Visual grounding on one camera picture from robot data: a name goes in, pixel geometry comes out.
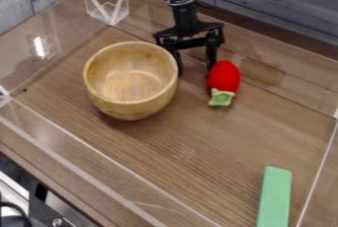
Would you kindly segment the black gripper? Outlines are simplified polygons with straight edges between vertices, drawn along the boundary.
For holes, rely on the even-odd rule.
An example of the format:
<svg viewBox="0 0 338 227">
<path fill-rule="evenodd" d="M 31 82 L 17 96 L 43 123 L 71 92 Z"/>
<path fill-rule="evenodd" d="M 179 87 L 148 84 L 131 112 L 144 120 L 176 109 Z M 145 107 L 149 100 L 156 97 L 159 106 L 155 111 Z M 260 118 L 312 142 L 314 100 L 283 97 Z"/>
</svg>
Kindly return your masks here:
<svg viewBox="0 0 338 227">
<path fill-rule="evenodd" d="M 204 46 L 207 69 L 211 69 L 216 62 L 218 47 L 224 42 L 223 27 L 224 25 L 219 22 L 199 22 L 192 29 L 174 26 L 153 33 L 156 44 L 171 50 L 170 53 L 176 63 L 179 77 L 182 75 L 183 64 L 178 50 Z"/>
</svg>

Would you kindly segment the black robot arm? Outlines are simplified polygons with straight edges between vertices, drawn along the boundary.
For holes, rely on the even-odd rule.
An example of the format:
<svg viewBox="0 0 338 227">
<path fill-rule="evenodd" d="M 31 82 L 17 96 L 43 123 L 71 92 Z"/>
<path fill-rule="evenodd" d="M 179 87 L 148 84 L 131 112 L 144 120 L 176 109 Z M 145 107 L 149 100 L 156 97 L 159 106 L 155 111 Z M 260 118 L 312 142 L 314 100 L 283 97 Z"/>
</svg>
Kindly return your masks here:
<svg viewBox="0 0 338 227">
<path fill-rule="evenodd" d="M 183 49 L 206 47 L 206 67 L 216 63 L 218 47 L 224 42 L 220 22 L 202 22 L 198 19 L 195 0 L 167 0 L 174 17 L 174 26 L 153 33 L 156 45 L 172 55 L 178 73 L 182 73 L 182 59 L 179 52 Z"/>
</svg>

